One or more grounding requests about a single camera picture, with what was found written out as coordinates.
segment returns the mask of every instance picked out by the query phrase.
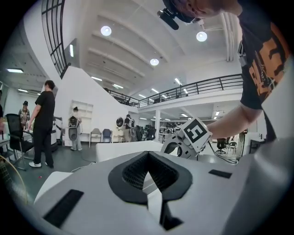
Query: black metal railing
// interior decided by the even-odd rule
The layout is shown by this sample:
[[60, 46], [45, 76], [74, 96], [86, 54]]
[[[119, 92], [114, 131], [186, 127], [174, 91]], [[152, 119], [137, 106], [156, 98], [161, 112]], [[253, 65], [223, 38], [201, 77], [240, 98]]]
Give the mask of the black metal railing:
[[114, 97], [119, 103], [123, 105], [128, 105], [128, 106], [133, 106], [139, 108], [140, 101], [129, 97], [127, 95], [121, 94], [119, 92], [113, 91], [113, 90], [108, 90], [107, 92]]
[[42, 2], [42, 23], [53, 64], [63, 78], [68, 66], [63, 46], [62, 37], [62, 16], [65, 0], [43, 0]]
[[179, 86], [177, 88], [173, 88], [164, 92], [160, 92], [156, 95], [152, 95], [146, 99], [140, 100], [139, 108], [187, 96], [199, 95], [221, 90], [238, 89], [242, 87], [243, 79], [241, 74], [211, 78], [184, 86]]

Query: ceiling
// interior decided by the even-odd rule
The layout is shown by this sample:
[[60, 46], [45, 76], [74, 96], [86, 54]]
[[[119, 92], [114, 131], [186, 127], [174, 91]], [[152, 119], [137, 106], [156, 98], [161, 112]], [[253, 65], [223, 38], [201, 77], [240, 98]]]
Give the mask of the ceiling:
[[[7, 68], [21, 68], [24, 73], [10, 73]], [[41, 91], [46, 76], [26, 38], [22, 22], [15, 28], [0, 57], [0, 79], [15, 89], [35, 94]]]
[[[160, 117], [162, 120], [170, 119], [173, 120], [187, 120], [181, 114], [184, 113], [188, 117], [198, 117], [202, 120], [211, 120], [215, 117], [215, 113], [220, 111], [217, 119], [220, 119], [226, 115], [229, 111], [236, 108], [240, 101], [225, 101], [217, 103], [191, 105], [180, 108], [170, 108], [161, 110]], [[155, 111], [140, 113], [141, 118], [155, 119]]]
[[[91, 33], [84, 48], [87, 50], [85, 61], [80, 64], [90, 76], [102, 79], [102, 82], [97, 82], [103, 87], [114, 89], [112, 85], [117, 84], [124, 88], [118, 92], [129, 94], [135, 87], [152, 81], [148, 86], [156, 83], [161, 84], [161, 91], [168, 90], [176, 84], [173, 78], [171, 82], [166, 82], [166, 76], [160, 69], [168, 71], [183, 58], [194, 58], [208, 50], [213, 52], [226, 48], [220, 16], [204, 19], [203, 27], [208, 39], [199, 42], [196, 34], [204, 29], [198, 23], [187, 25], [175, 19], [180, 26], [175, 31], [157, 16], [157, 11], [165, 8], [161, 0], [99, 1], [101, 5], [96, 8], [93, 17], [95, 22], [87, 25]], [[102, 35], [103, 26], [112, 29], [110, 36]], [[153, 58], [159, 60], [156, 67], [150, 64]], [[185, 81], [183, 72], [173, 75]], [[152, 95], [147, 91], [150, 90], [144, 91], [146, 96]], [[133, 97], [141, 99], [138, 94]]]

